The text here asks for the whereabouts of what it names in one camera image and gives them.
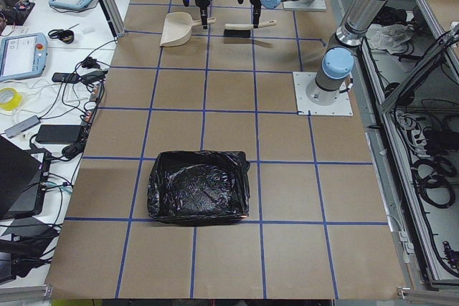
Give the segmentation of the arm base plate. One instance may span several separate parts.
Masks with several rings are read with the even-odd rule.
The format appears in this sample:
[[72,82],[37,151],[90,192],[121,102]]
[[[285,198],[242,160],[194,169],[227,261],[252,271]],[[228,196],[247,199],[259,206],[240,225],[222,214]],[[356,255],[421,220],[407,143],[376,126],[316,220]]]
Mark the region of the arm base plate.
[[283,2],[285,11],[310,11],[323,12],[326,11],[325,0],[298,0]]
[[339,90],[325,91],[316,84],[315,72],[294,72],[297,113],[310,116],[351,117],[353,111],[343,82]]

